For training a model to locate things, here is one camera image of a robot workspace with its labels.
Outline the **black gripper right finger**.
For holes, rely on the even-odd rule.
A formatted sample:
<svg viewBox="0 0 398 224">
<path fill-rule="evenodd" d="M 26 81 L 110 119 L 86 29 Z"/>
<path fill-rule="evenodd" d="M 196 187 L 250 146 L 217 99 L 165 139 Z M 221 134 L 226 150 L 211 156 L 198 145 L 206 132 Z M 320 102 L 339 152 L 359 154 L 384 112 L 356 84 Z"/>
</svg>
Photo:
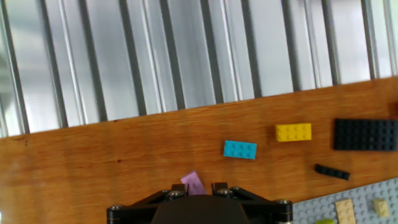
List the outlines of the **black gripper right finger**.
<svg viewBox="0 0 398 224">
<path fill-rule="evenodd" d="M 293 223 L 293 204 L 287 199 L 268 200 L 241 187 L 228 187 L 226 182 L 211 185 L 212 195 L 226 199 L 229 205 L 237 205 L 238 210 L 228 208 L 233 218 L 244 217 L 248 223 Z"/>
</svg>

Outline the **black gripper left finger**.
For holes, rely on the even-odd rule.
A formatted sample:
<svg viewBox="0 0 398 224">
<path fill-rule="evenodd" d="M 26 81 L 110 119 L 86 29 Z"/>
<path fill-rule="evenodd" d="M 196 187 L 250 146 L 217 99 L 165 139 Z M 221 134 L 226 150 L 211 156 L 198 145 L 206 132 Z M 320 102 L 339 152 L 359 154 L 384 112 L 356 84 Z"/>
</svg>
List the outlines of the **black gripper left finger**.
<svg viewBox="0 0 398 224">
<path fill-rule="evenodd" d="M 112 205 L 107 208 L 107 224 L 127 223 L 127 219 L 149 218 L 158 207 L 165 202 L 189 196 L 189 186 L 185 184 L 172 184 L 171 189 L 163 189 L 132 204 Z"/>
</svg>

